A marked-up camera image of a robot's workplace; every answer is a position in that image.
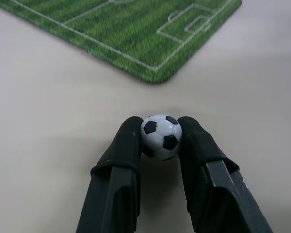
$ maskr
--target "green mouse pad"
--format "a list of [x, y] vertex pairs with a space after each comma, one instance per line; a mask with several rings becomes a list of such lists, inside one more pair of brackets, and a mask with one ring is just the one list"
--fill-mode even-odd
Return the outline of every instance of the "green mouse pad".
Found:
[[0, 0], [0, 6], [149, 83], [168, 80], [242, 0]]

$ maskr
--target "soccer field mat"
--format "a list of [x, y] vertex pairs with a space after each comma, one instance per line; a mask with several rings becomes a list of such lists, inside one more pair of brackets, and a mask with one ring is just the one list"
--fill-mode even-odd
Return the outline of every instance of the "soccer field mat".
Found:
[[1, 7], [149, 83], [172, 77], [241, 3], [0, 0]]

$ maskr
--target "soccer ball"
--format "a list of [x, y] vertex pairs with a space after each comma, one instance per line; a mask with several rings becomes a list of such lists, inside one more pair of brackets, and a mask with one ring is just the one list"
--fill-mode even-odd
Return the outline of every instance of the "soccer ball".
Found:
[[156, 114], [141, 124], [143, 153], [152, 158], [168, 160], [180, 150], [182, 128], [171, 116]]

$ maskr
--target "table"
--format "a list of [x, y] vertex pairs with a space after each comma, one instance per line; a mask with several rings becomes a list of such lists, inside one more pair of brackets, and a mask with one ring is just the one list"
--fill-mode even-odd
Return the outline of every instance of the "table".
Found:
[[[245, 1], [148, 85], [0, 9], [0, 233], [73, 233], [89, 171], [130, 116], [191, 116], [291, 233], [291, 0]], [[178, 159], [141, 159], [137, 233], [193, 233]]]

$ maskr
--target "penalty box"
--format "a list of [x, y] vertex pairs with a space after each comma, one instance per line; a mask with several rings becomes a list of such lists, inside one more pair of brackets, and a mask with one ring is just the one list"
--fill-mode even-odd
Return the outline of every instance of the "penalty box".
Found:
[[179, 43], [184, 42], [192, 34], [205, 32], [211, 27], [207, 19], [215, 14], [215, 10], [191, 4], [182, 11], [172, 12], [168, 22], [157, 29], [157, 33]]

